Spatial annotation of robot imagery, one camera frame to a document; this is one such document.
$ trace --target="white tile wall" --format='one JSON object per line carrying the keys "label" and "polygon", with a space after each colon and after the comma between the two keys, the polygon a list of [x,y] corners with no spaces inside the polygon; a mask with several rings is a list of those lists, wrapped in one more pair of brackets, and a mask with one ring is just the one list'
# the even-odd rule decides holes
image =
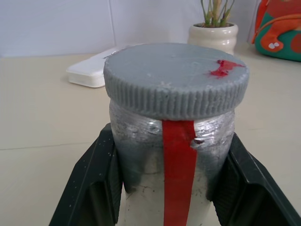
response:
{"label": "white tile wall", "polygon": [[[250,35],[257,2],[234,4],[231,21],[239,26],[239,41]],[[1,0],[0,57],[94,53],[116,43],[186,42],[189,27],[202,21],[200,0]]]}

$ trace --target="red paint mark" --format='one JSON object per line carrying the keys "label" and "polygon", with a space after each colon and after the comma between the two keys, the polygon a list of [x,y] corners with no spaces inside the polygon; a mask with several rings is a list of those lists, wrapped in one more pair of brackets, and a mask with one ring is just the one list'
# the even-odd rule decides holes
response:
{"label": "red paint mark", "polygon": [[227,76],[229,74],[229,71],[234,67],[244,67],[243,65],[239,65],[228,60],[218,60],[217,63],[220,65],[220,67],[215,71],[210,71],[210,74],[219,77]]}
{"label": "red paint mark", "polygon": [[164,226],[186,226],[197,152],[193,121],[162,121],[165,191]]}

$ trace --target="red tape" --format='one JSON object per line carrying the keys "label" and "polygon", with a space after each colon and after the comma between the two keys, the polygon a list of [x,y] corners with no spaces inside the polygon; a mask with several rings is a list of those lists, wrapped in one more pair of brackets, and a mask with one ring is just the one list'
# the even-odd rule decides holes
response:
{"label": "red tape", "polygon": [[162,121],[165,168],[164,226],[186,226],[197,152],[193,121]]}

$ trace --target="beige table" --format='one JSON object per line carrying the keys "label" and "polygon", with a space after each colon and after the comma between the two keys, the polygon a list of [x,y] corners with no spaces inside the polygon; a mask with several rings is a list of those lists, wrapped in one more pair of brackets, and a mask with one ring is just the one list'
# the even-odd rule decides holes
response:
{"label": "beige table", "polygon": [[[251,78],[236,132],[301,213],[301,64],[248,45],[237,53]],[[48,225],[74,164],[109,122],[104,88],[67,81],[65,69],[89,56],[0,60],[0,226]],[[205,226],[218,225],[212,208]]]}

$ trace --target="gray coating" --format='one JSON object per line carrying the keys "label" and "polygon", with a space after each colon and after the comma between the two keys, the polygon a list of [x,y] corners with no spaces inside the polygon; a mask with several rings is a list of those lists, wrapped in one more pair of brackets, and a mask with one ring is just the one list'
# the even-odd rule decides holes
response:
{"label": "gray coating", "polygon": [[[245,67],[217,77],[210,74],[220,66],[217,60]],[[104,66],[109,97],[155,119],[195,120],[228,112],[243,99],[248,77],[247,66],[230,54],[179,43],[129,47]]]}

